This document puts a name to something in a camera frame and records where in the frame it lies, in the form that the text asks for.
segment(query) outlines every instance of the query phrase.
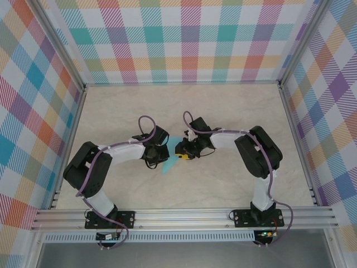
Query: purple cable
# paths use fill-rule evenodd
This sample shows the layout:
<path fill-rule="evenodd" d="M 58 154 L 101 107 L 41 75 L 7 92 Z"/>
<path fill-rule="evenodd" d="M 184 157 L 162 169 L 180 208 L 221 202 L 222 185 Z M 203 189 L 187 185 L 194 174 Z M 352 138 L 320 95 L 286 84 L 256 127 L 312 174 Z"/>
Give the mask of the purple cable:
<path fill-rule="evenodd" d="M 100 155 L 102 152 L 104 152 L 105 150 L 107 150 L 107 149 L 110 148 L 110 147 L 116 147 L 116 146 L 123 145 L 123 144 L 139 144 L 139 143 L 143 143 L 143 142 L 146 142 L 146 141 L 150 140 L 150 139 L 155 135 L 155 132 L 156 132 L 156 123 L 155 123 L 154 119 L 152 119 L 150 116 L 140 116 L 140 117 L 139 117 L 139 119 L 138 119 L 138 124 L 139 124 L 140 131 L 143 133 L 143 130 L 142 130 L 142 127 L 141 127 L 141 124 L 140 124 L 140 120 L 143 119 L 143 118 L 149 118 L 149 119 L 151 120 L 151 122 L 153 123 L 153 125 L 154 125 L 154 129 L 153 129 L 151 135 L 150 135 L 149 137 L 145 138 L 145 139 L 142 140 L 142 141 L 134 141 L 134 142 L 124 141 L 124 142 L 115 143 L 115 144 L 112 144 L 112 145 L 110 145 L 110 146 L 107 146 L 107 147 L 101 149 L 99 152 L 97 152 L 97 154 L 95 155 L 95 157 L 93 158 L 93 160 L 92 160 L 92 162 L 91 162 L 91 165 L 90 165 L 89 170 L 88 170 L 88 172 L 87 172 L 87 175 L 86 175 L 86 177 L 85 177 L 85 179 L 84 179 L 84 182 L 83 182 L 81 188 L 79 189 L 78 193 L 76 194 L 76 197 L 79 197 L 79 196 L 82 194 L 84 188 L 86 187 L 86 185 L 87 185 L 87 183 L 88 183 L 88 180 L 89 180 L 91 171 L 92 171 L 92 169 L 93 169 L 93 166 L 94 166 L 96 160 L 98 159 L 99 155 Z M 85 198 L 83 198 L 83 201 L 84 201 L 84 203 L 87 204 L 87 206 L 90 207 L 90 208 L 93 210 L 93 212 L 94 212 L 95 214 L 97 214 L 100 218 L 105 219 L 105 220 L 107 220 L 108 222 L 115 223 L 115 224 L 117 224 L 117 225 L 123 227 L 123 228 L 127 231 L 127 234 L 126 234 L 126 236 L 124 237 L 124 239 L 123 239 L 122 241 L 120 241 L 119 243 L 116 243 L 114 246 L 112 246 L 112 247 L 110 247 L 110 248 L 116 248 L 116 247 L 122 245 L 122 244 L 124 243 L 124 241 L 125 241 L 126 239 L 128 239 L 128 237 L 129 237 L 129 229 L 128 229 L 128 227 L 126 227 L 124 224 L 122 224 L 122 223 L 120 223 L 120 222 L 117 222 L 117 221 L 115 221 L 115 220 L 113 220 L 113 219 L 109 219 L 109 218 L 107 218 L 106 216 L 100 214 L 98 211 L 96 211 L 96 210 L 89 204 L 89 202 L 88 202 Z"/>
<path fill-rule="evenodd" d="M 156 132 L 156 123 L 155 123 L 154 119 L 152 119 L 150 116 L 140 116 L 140 117 L 139 117 L 139 119 L 138 119 L 138 124 L 139 124 L 140 131 L 143 133 L 142 128 L 141 128 L 141 124 L 140 124 L 140 120 L 143 119 L 143 118 L 149 118 L 149 119 L 151 120 L 151 122 L 154 124 L 154 129 L 153 129 L 151 135 L 150 135 L 149 137 L 147 137 L 146 139 L 144 139 L 144 140 L 142 140 L 142 141 L 130 142 L 131 144 L 139 144 L 139 143 L 146 142 L 146 141 L 150 140 L 150 139 L 154 136 L 154 134 L 155 134 L 155 132 Z M 99 155 L 100 155 L 102 152 L 104 152 L 105 150 L 107 150 L 108 148 L 110 148 L 110 147 L 116 147 L 116 146 L 119 146 L 119 145 L 130 144 L 130 143 L 129 143 L 128 141 L 115 143 L 115 144 L 109 145 L 109 146 L 107 146 L 107 147 L 101 149 L 99 152 L 97 152 L 97 154 L 95 155 L 95 157 L 93 158 L 93 160 L 92 160 L 92 162 L 91 162 L 91 165 L 90 165 L 90 167 L 89 167 L 89 170 L 88 170 L 88 172 L 87 172 L 87 175 L 86 175 L 86 177 L 85 177 L 85 179 L 84 179 L 84 182 L 83 182 L 81 188 L 79 189 L 78 193 L 76 193 L 76 197 L 79 197 L 79 196 L 82 194 L 84 188 L 86 187 L 86 185 L 87 185 L 87 183 L 88 183 L 88 180 L 89 180 L 89 177 L 90 177 L 90 174 L 91 174 L 91 171 L 93 170 L 93 166 L 94 166 L 96 160 L 98 159 Z"/>
<path fill-rule="evenodd" d="M 98 211 L 96 211 L 96 210 L 91 206 L 91 204 L 89 204 L 89 202 L 87 201 L 87 199 L 83 198 L 83 201 L 84 201 L 84 203 L 86 203 L 87 206 L 90 207 L 90 208 L 92 209 L 92 211 L 93 211 L 95 214 L 97 214 L 100 218 L 105 219 L 105 220 L 107 220 L 108 222 L 115 223 L 115 224 L 117 224 L 117 225 L 123 227 L 123 228 L 127 231 L 127 233 L 126 233 L 124 239 L 123 239 L 122 241 L 120 241 L 119 243 L 116 243 L 114 246 L 112 246 L 112 247 L 110 247 L 110 248 L 104 247 L 104 246 L 102 245 L 102 241 L 100 240 L 100 241 L 99 241 L 99 245 L 102 246 L 102 248 L 105 248 L 106 250 L 109 250 L 109 249 L 111 249 L 111 248 L 119 247 L 120 245 L 122 245 L 122 244 L 125 242 L 126 239 L 128 239 L 128 237 L 129 237 L 129 229 L 128 229 L 128 227 L 126 227 L 123 223 L 117 222 L 117 221 L 115 221 L 115 220 L 113 220 L 113 219 L 109 219 L 109 218 L 107 218 L 106 216 L 100 214 Z"/>
<path fill-rule="evenodd" d="M 186 114 L 188 114 L 190 117 L 191 117 L 191 120 L 193 121 L 194 118 L 192 116 L 192 114 L 189 112 L 189 111 L 184 111 L 184 115 L 183 115 L 183 118 L 184 118 L 184 123 L 186 124 L 186 126 L 196 132 L 196 133 L 199 133 L 199 134 L 213 134 L 213 133 L 241 133 L 241 134 L 244 134 L 244 135 L 247 135 L 248 137 L 250 137 L 259 147 L 260 151 L 262 152 L 263 156 L 264 156 L 264 159 L 266 160 L 267 162 L 267 165 L 268 165 L 268 168 L 269 168 L 269 175 L 270 175 L 270 179 L 269 179 L 269 187 L 268 187 L 268 197 L 274 201 L 275 203 L 279 204 L 279 205 L 283 205 L 285 207 L 287 207 L 289 210 L 290 210 L 290 213 L 291 213 L 291 218 L 290 218 L 290 222 L 289 222 L 289 225 L 288 227 L 286 228 L 286 231 L 285 233 L 276 241 L 273 241 L 272 243 L 270 243 L 270 245 L 272 244 L 276 244 L 277 242 L 279 242 L 290 230 L 291 226 L 292 226 L 292 222 L 294 220 L 294 212 L 292 210 L 292 208 L 288 205 L 288 204 L 285 204 L 285 203 L 281 203 L 279 201 L 276 201 L 272 195 L 271 195 L 271 188 L 272 188 L 272 185 L 273 185 L 273 179 L 274 179 L 274 175 L 273 175 L 273 168 L 272 168 L 272 164 L 270 163 L 269 161 L 269 158 L 268 158 L 268 155 L 267 153 L 265 152 L 263 146 L 260 144 L 260 142 L 257 140 L 257 138 L 255 136 L 253 136 L 252 134 L 250 134 L 249 132 L 247 131 L 243 131 L 243 130 L 216 130 L 216 131 L 198 131 L 198 130 L 195 130 L 194 128 L 192 128 L 188 122 L 186 121 Z"/>

